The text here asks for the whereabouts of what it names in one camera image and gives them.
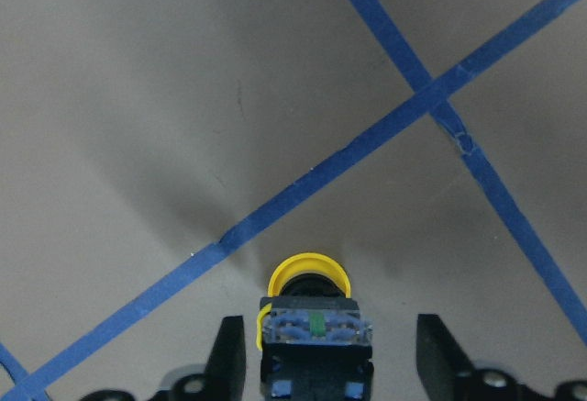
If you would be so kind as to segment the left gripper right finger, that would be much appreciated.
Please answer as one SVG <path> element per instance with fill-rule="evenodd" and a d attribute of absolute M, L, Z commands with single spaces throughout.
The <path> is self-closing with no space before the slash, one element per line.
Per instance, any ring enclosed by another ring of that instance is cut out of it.
<path fill-rule="evenodd" d="M 437 314 L 419 314 L 416 370 L 429 400 L 464 400 L 475 367 Z"/>

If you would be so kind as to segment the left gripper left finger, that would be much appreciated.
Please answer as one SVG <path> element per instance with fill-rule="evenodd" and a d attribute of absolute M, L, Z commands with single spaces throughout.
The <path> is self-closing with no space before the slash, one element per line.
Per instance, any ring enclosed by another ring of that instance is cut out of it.
<path fill-rule="evenodd" d="M 205 366 L 204 400 L 241 400 L 246 368 L 243 316 L 224 317 Z"/>

